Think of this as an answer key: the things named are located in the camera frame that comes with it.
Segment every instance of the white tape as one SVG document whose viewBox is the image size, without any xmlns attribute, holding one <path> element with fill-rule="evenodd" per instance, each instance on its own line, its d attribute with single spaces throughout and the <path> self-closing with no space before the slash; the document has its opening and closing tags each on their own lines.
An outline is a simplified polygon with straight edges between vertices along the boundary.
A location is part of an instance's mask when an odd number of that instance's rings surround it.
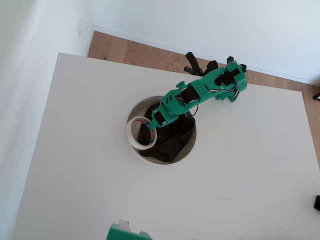
<svg viewBox="0 0 320 240">
<path fill-rule="evenodd" d="M 153 147 L 157 141 L 157 131 L 156 129 L 152 129 L 150 130 L 150 142 L 148 145 L 142 145 L 140 143 L 137 142 L 137 140 L 134 138 L 133 134 L 132 134 L 132 123 L 133 122 L 141 122 L 144 125 L 146 125 L 148 127 L 148 125 L 151 123 L 151 121 L 144 117 L 144 116 L 136 116 L 134 118 L 132 118 L 125 126 L 125 136 L 126 139 L 128 140 L 128 142 L 131 144 L 132 147 L 134 147 L 135 149 L 138 150 L 146 150 L 149 149 L 151 147 Z"/>
</svg>

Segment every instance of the white wall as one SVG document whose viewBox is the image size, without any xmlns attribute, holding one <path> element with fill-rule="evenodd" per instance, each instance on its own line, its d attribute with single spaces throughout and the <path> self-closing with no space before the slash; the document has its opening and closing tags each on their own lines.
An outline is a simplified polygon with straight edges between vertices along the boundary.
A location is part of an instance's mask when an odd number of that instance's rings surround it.
<svg viewBox="0 0 320 240">
<path fill-rule="evenodd" d="M 76 29 L 81 19 L 82 36 Z M 0 239 L 10 238 L 58 52 L 85 55 L 91 0 L 0 3 Z"/>
<path fill-rule="evenodd" d="M 92 0 L 93 24 L 117 37 L 320 84 L 319 0 Z"/>
</svg>

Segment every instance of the black fabric bag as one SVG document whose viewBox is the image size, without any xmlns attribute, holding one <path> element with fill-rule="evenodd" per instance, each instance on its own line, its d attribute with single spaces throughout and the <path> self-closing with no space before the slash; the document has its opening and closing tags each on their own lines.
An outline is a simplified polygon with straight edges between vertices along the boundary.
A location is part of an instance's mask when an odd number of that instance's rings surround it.
<svg viewBox="0 0 320 240">
<path fill-rule="evenodd" d="M 148 108 L 145 117 L 152 120 L 152 111 L 159 107 L 154 104 Z M 154 157 L 162 162 L 172 162 L 178 153 L 186 146 L 194 130 L 196 129 L 196 121 L 194 117 L 186 117 L 184 114 L 164 127 L 156 129 L 157 139 L 153 147 L 147 150 L 139 150 L 144 157 Z M 139 132 L 138 142 L 147 145 L 150 141 L 150 132 L 146 126 L 142 125 Z"/>
</svg>

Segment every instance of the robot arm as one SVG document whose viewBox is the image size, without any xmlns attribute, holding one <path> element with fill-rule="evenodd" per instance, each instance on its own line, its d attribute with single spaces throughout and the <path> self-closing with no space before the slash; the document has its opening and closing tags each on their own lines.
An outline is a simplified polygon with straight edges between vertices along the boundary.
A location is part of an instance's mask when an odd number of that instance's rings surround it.
<svg viewBox="0 0 320 240">
<path fill-rule="evenodd" d="M 228 97 L 231 102 L 234 102 L 239 93 L 247 88 L 245 75 L 247 67 L 243 64 L 239 65 L 233 57 L 228 57 L 226 68 L 218 68 L 216 61 L 210 61 L 205 72 L 199 68 L 191 52 L 187 53 L 187 58 L 196 70 L 190 67 L 185 67 L 184 70 L 203 77 L 188 85 L 182 81 L 176 85 L 177 89 L 169 91 L 161 100 L 163 104 L 160 103 L 161 105 L 152 112 L 152 121 L 148 126 L 150 130 L 162 128 L 174 122 L 180 114 L 187 113 L 196 105 L 212 97 L 217 100 Z"/>
</svg>

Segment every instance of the white tabletop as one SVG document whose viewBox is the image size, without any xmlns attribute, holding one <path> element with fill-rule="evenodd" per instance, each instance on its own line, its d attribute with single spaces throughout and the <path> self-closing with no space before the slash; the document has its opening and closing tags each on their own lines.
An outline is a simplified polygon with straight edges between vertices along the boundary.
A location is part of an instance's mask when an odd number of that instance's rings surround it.
<svg viewBox="0 0 320 240">
<path fill-rule="evenodd" d="M 13 239 L 320 239 L 320 172 L 301 92 L 249 84 L 199 106 L 177 164 L 138 158 L 131 109 L 196 76 L 59 54 Z"/>
</svg>

